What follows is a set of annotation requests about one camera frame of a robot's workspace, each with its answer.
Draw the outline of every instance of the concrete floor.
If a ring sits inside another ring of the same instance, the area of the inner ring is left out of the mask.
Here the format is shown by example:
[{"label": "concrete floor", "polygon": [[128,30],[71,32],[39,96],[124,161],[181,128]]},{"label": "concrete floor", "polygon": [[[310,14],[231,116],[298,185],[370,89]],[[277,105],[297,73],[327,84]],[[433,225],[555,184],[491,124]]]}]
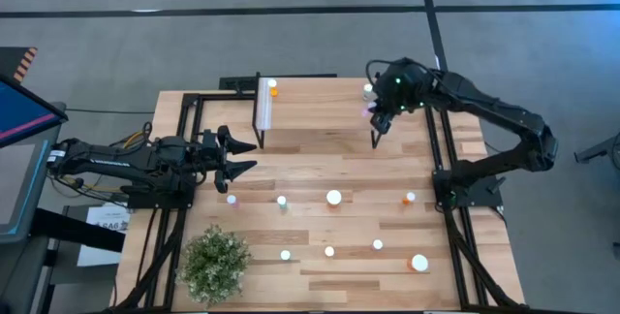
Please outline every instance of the concrete floor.
[{"label": "concrete floor", "polygon": [[[436,5],[602,4],[620,0],[435,0]],[[0,0],[0,12],[423,5],[423,0]],[[616,313],[620,180],[607,159],[573,152],[620,123],[620,12],[438,14],[449,67],[483,91],[543,115],[560,141],[548,173],[508,174],[502,187],[527,302]],[[337,73],[361,77],[368,59],[404,55],[434,65],[426,15],[191,16],[0,20],[0,46],[37,47],[24,85],[72,108],[153,110],[159,90],[209,89],[219,77]],[[149,115],[70,113],[61,138],[107,143]],[[483,124],[485,139],[513,137]],[[47,189],[41,204],[68,200]],[[52,312],[103,308],[111,284],[57,289]]]}]

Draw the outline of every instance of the potted plant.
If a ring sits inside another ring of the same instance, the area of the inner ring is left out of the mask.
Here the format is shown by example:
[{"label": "potted plant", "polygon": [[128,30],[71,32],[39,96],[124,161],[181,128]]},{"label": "potted plant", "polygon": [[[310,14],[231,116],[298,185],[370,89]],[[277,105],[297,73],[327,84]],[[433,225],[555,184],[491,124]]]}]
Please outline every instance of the potted plant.
[{"label": "potted plant", "polygon": [[187,285],[191,300],[209,307],[241,292],[252,256],[244,240],[211,225],[185,245],[181,257],[177,281]]}]

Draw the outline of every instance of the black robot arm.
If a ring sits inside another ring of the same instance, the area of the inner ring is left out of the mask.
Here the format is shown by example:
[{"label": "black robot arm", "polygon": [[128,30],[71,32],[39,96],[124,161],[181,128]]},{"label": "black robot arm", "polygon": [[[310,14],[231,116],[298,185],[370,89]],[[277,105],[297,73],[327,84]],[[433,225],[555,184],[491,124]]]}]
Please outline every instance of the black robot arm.
[{"label": "black robot arm", "polygon": [[204,130],[202,143],[186,142],[178,136],[151,142],[149,129],[147,123],[142,130],[142,144],[129,148],[64,140],[54,145],[47,169],[56,179],[65,174],[99,173],[130,180],[131,185],[120,187],[129,196],[130,208],[181,208],[191,204],[194,188],[204,182],[208,172],[215,172],[217,190],[226,193],[227,180],[233,181],[257,164],[227,160],[228,153],[256,149],[253,144],[233,139],[227,126],[220,126],[217,134]]},{"label": "black robot arm", "polygon": [[557,140],[540,115],[480,92],[457,73],[431,70],[408,58],[388,64],[373,87],[377,100],[371,109],[371,124],[379,133],[388,131],[395,115],[428,105],[436,110],[467,111],[519,135],[520,143],[511,150],[475,163],[456,162],[450,173],[452,185],[467,187],[498,173],[516,169],[539,172],[553,167]]}]

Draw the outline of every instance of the white paper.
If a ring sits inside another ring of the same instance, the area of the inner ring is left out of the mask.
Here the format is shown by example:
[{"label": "white paper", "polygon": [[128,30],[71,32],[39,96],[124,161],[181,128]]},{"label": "white paper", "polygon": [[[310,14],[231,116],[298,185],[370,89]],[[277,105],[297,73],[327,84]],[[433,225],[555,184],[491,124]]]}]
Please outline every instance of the white paper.
[{"label": "white paper", "polygon": [[[129,226],[129,212],[125,207],[117,205],[103,205],[88,208],[86,223],[99,225],[122,234],[127,233]],[[81,245],[77,257],[78,267],[114,265],[120,262],[120,253],[97,249]]]}]

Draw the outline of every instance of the monitor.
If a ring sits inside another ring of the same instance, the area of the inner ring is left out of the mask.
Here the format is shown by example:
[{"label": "monitor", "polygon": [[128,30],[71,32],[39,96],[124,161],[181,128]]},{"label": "monitor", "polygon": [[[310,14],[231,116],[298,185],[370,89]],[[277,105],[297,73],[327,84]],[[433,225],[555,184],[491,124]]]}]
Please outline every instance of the monitor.
[{"label": "monitor", "polygon": [[67,121],[67,115],[0,75],[0,148]]}]

